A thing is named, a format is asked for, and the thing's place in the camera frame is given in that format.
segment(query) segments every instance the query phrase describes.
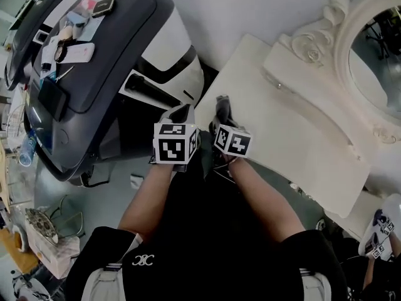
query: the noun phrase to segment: white wall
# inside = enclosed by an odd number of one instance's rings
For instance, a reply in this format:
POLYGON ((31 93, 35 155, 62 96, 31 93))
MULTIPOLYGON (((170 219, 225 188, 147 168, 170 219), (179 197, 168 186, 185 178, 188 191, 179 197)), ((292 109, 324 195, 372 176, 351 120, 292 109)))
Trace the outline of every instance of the white wall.
POLYGON ((8 28, 10 27, 10 25, 11 23, 0 19, 0 48, 3 48, 3 44, 7 38, 8 28))
POLYGON ((0 78, 4 78, 4 68, 7 65, 7 59, 8 59, 8 52, 4 50, 3 46, 1 46, 1 39, 0 39, 0 78))
POLYGON ((16 17, 26 0, 0 0, 0 9, 16 17))
POLYGON ((198 53, 220 70, 244 33, 273 44, 314 21, 327 0, 174 0, 198 53))

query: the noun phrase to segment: table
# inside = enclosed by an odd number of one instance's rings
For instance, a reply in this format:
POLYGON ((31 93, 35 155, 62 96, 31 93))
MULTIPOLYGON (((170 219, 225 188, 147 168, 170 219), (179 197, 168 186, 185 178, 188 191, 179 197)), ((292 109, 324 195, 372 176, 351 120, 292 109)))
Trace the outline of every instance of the table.
POLYGON ((38 265, 38 258, 32 251, 26 253, 19 252, 15 247, 14 235, 6 228, 0 230, 0 242, 5 246, 7 252, 11 255, 20 272, 29 273, 38 265))
POLYGON ((381 208, 383 203, 384 199, 362 191, 352 207, 351 213, 346 218, 341 218, 329 211, 325 211, 325 213, 354 239, 361 242, 373 215, 381 208))
POLYGON ((7 211, 10 212, 10 199, 7 184, 7 156, 3 144, 0 142, 0 198, 7 211))
POLYGON ((266 79, 262 67, 270 50, 245 35, 198 104, 195 122, 208 130, 216 97, 229 95, 234 120, 254 137, 249 158, 296 183, 325 210, 347 217, 370 169, 324 134, 334 127, 316 107, 266 79))

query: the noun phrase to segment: floor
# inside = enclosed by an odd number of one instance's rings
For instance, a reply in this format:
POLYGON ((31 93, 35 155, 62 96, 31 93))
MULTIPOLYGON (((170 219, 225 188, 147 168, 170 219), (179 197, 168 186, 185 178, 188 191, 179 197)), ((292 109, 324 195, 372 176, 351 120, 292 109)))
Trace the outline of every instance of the floor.
MULTIPOLYGON (((84 246, 90 234, 97 226, 116 227, 134 197, 136 191, 131 188, 130 175, 146 176, 150 166, 149 157, 120 161, 112 166, 104 164, 96 166, 93 181, 107 179, 111 171, 110 183, 91 189, 76 187, 67 182, 57 181, 38 162, 35 184, 34 205, 49 206, 57 203, 64 195, 75 209, 83 211, 86 235, 81 238, 84 246)), ((272 186, 274 186, 292 205, 304 226, 315 228, 317 221, 323 217, 323 209, 313 200, 292 190, 288 181, 269 169, 253 164, 255 170, 272 186)))

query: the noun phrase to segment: water bottle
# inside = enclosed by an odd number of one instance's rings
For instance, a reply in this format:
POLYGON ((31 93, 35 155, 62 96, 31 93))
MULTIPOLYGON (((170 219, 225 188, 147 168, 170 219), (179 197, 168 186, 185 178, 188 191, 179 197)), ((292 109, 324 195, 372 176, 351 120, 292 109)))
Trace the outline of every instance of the water bottle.
POLYGON ((33 130, 26 134, 24 141, 19 150, 19 163, 22 166, 28 167, 32 164, 33 154, 36 147, 36 136, 33 130))

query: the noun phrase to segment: white vanity table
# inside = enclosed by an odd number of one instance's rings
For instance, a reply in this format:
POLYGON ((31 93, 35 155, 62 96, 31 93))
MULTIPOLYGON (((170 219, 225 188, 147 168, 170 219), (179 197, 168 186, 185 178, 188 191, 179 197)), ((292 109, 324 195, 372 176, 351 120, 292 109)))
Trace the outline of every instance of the white vanity table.
POLYGON ((357 239, 382 203, 362 188, 383 144, 401 140, 401 113, 386 107, 378 80, 354 81, 369 69, 353 42, 377 14, 399 5, 330 0, 323 19, 273 46, 245 35, 195 110, 208 130, 216 97, 229 95, 234 120, 254 136, 249 158, 296 183, 357 239))

